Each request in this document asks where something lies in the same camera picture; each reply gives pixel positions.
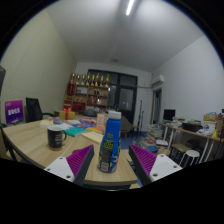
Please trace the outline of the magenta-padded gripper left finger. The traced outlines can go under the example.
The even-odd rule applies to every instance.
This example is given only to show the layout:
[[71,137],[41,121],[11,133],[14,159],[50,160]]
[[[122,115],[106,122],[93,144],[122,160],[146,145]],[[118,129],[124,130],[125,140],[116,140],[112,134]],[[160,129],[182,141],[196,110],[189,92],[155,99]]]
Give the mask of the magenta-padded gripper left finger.
[[94,146],[89,145],[68,157],[58,157],[45,171],[82,186],[93,156]]

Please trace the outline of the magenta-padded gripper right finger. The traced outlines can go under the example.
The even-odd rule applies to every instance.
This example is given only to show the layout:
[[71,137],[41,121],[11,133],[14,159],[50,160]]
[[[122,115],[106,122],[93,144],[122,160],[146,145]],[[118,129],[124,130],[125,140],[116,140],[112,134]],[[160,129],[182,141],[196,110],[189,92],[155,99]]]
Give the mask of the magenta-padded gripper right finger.
[[129,155],[143,186],[181,170],[167,155],[155,155],[133,144],[129,145]]

